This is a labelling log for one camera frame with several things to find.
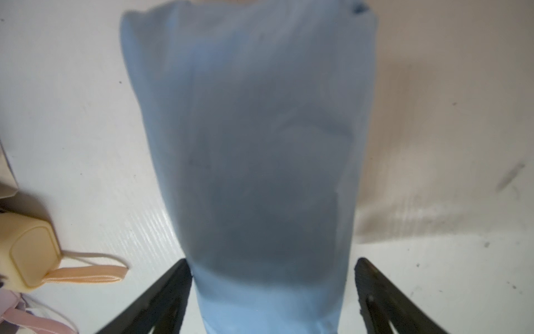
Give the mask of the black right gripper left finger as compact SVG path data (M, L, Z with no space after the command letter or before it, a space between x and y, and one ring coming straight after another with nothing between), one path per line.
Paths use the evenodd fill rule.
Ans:
M190 267L183 258L98 334L179 333L192 282Z

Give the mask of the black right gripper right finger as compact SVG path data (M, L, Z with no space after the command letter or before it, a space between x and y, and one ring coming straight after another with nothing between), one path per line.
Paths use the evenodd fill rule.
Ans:
M365 257L357 260L355 286L368 333L446 334Z

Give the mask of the pink sleeved umbrella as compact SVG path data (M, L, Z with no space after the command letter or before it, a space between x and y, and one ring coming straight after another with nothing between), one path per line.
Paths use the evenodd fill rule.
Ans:
M59 321L32 314L20 293L1 288L1 333L75 334L76 331Z

